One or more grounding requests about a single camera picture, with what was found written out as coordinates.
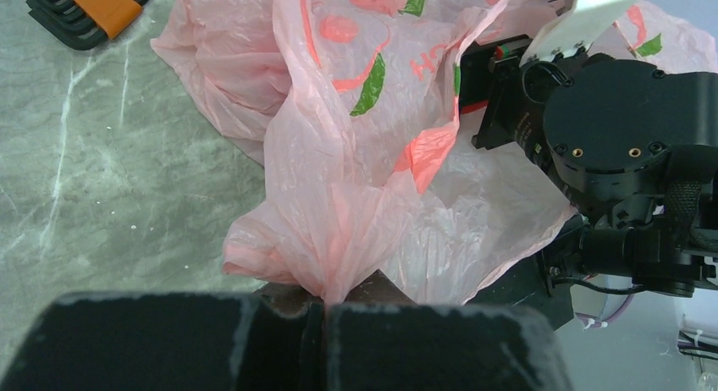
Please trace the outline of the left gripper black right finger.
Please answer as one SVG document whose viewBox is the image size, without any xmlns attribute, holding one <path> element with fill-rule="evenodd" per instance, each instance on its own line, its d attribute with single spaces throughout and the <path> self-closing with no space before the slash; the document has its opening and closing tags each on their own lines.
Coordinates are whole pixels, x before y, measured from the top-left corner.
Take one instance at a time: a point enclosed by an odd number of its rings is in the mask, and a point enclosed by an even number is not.
<svg viewBox="0 0 718 391">
<path fill-rule="evenodd" d="M 326 390 L 570 390 L 550 320 L 526 302 L 419 305 L 381 272 L 324 321 Z"/>
</svg>

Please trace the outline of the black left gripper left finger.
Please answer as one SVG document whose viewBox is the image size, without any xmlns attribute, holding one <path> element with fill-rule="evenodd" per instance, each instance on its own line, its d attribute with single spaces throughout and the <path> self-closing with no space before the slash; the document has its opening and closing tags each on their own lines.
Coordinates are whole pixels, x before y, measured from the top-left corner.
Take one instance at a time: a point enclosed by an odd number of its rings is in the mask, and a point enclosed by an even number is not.
<svg viewBox="0 0 718 391">
<path fill-rule="evenodd" d="M 69 294 L 34 321 L 1 387 L 319 390 L 320 318 L 254 294 Z"/>
</svg>

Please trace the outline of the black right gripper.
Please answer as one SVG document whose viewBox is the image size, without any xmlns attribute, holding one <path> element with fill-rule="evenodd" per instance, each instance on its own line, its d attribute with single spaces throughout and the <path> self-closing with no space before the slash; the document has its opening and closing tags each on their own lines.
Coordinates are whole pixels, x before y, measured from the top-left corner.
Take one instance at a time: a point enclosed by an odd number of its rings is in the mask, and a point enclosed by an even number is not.
<svg viewBox="0 0 718 391">
<path fill-rule="evenodd" d="M 462 113 L 478 149 L 514 143 L 581 215 L 538 255 L 544 286 L 630 278 L 624 295 L 717 287 L 717 76 L 580 47 L 525 59 L 528 36 L 473 43 Z"/>
</svg>

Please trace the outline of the pink plastic bag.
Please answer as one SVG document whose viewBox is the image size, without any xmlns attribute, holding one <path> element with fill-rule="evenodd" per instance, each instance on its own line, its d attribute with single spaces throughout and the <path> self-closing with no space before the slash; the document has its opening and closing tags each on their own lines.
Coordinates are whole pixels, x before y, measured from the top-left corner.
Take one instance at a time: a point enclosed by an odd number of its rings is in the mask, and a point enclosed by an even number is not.
<svg viewBox="0 0 718 391">
<path fill-rule="evenodd" d="M 374 270 L 420 303 L 463 304 L 574 215 L 510 144 L 458 115 L 472 41 L 535 35 L 548 0 L 176 0 L 152 49 L 265 170 L 225 273 L 342 301 Z"/>
</svg>

